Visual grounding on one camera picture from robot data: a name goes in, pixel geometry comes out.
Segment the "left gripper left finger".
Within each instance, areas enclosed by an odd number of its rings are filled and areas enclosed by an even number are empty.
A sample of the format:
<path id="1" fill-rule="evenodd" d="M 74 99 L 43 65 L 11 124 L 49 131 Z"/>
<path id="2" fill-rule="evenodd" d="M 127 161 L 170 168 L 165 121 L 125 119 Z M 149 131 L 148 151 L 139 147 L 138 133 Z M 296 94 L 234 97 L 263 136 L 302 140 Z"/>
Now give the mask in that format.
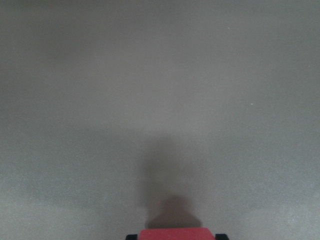
<path id="1" fill-rule="evenodd" d="M 128 234 L 125 237 L 125 240 L 137 240 L 138 239 L 138 235 L 137 234 Z"/>

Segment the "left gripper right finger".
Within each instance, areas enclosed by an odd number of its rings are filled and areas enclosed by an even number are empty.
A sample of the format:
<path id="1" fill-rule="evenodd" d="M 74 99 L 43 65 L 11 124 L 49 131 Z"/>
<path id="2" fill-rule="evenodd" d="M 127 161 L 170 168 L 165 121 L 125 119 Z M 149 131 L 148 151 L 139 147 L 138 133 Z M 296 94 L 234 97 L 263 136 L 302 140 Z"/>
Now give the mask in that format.
<path id="1" fill-rule="evenodd" d="M 225 233 L 216 233 L 215 234 L 215 239 L 216 240 L 230 240 L 228 235 Z"/>

